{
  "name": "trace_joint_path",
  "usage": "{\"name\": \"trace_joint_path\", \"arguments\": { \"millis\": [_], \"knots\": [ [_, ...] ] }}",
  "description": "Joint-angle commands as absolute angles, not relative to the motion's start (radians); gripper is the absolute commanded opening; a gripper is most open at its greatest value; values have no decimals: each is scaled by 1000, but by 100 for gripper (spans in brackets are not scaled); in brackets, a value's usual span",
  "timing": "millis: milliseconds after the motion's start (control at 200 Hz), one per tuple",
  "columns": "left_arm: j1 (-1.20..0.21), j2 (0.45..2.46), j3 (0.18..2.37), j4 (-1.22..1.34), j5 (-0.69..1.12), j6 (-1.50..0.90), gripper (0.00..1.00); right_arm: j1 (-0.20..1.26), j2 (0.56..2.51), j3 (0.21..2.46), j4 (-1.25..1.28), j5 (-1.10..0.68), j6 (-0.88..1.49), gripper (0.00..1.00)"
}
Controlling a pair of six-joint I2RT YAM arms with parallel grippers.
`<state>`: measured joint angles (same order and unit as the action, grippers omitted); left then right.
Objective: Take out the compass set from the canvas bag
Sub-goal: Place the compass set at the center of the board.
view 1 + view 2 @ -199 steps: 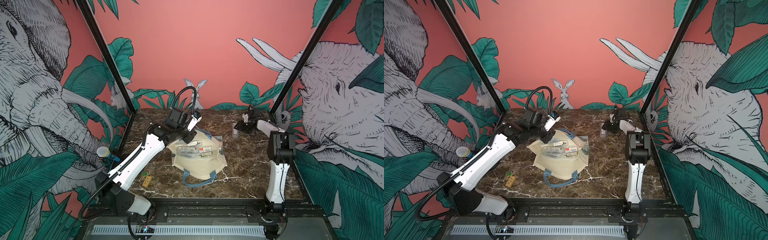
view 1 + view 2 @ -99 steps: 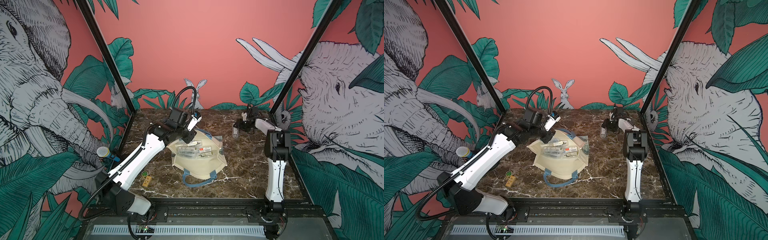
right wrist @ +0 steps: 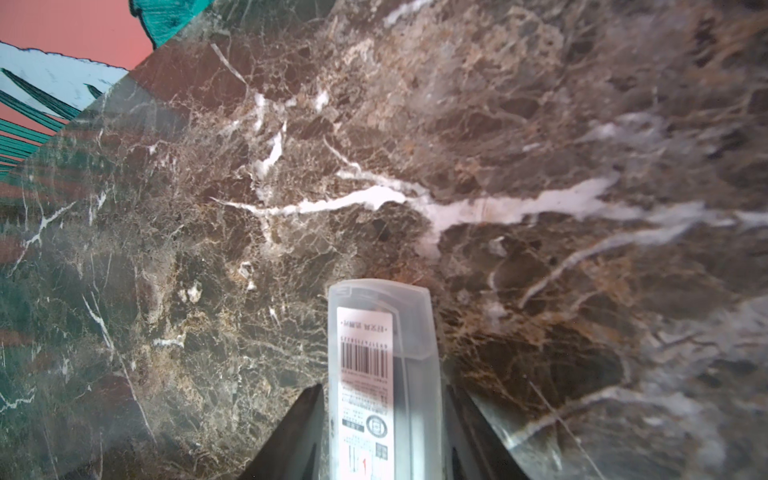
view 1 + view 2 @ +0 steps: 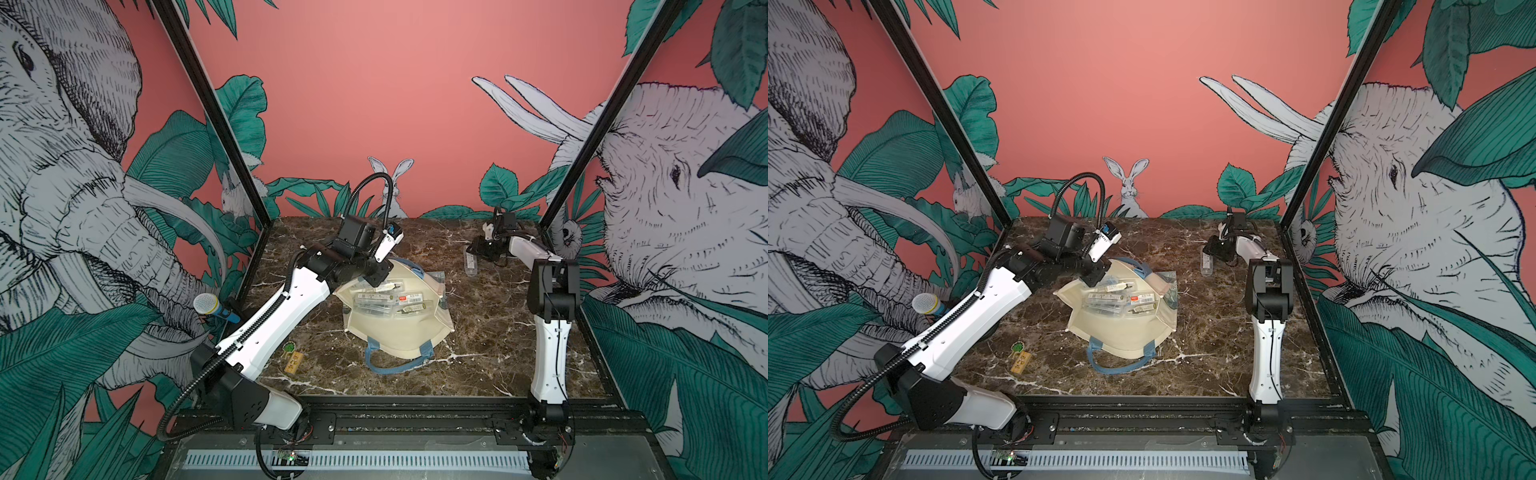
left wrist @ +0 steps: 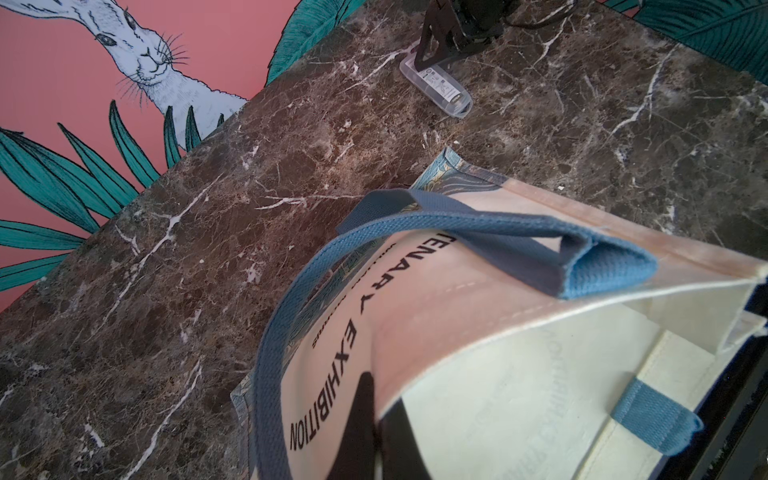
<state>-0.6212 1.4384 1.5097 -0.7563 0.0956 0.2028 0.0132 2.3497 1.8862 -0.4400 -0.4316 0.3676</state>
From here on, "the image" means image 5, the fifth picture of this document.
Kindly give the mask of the clear compass case barcode label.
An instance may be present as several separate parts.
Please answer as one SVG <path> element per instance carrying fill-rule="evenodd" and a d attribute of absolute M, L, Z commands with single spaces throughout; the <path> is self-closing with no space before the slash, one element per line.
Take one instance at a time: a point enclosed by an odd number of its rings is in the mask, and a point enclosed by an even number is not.
<path fill-rule="evenodd" d="M 420 92 L 450 117 L 463 119 L 473 107 L 469 92 L 439 65 L 417 71 L 415 55 L 409 54 L 400 62 L 403 76 Z"/>

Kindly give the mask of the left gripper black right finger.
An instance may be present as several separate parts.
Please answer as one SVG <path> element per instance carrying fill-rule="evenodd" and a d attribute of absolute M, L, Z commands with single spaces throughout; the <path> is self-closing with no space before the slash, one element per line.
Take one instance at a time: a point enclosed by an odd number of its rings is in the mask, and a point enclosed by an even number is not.
<path fill-rule="evenodd" d="M 384 480 L 430 480 L 402 400 L 387 411 L 378 424 L 381 474 Z"/>

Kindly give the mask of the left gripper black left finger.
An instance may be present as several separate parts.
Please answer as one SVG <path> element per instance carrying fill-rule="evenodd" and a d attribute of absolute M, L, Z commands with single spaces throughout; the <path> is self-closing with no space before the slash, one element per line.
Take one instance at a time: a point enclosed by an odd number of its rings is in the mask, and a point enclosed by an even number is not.
<path fill-rule="evenodd" d="M 375 455 L 374 379 L 370 372 L 364 372 L 327 480 L 373 479 Z"/>

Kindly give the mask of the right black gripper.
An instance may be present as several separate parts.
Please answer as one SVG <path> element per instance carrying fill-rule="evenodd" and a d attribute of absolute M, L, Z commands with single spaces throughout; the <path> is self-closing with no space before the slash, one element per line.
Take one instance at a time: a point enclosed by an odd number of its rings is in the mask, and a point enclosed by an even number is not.
<path fill-rule="evenodd" d="M 520 4 L 518 0 L 431 1 L 414 56 L 414 69 L 424 71 L 452 54 L 456 15 L 466 36 L 498 36 L 504 29 L 503 20 Z"/>

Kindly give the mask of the cream canvas tote bag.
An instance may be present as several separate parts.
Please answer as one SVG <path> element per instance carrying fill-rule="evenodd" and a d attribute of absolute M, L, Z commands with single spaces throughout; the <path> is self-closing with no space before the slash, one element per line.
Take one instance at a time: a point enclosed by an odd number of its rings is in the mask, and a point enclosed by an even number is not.
<path fill-rule="evenodd" d="M 764 260 L 443 150 L 298 273 L 233 391 L 244 479 L 327 479 L 355 391 L 404 402 L 431 479 L 649 479 L 766 330 Z"/>

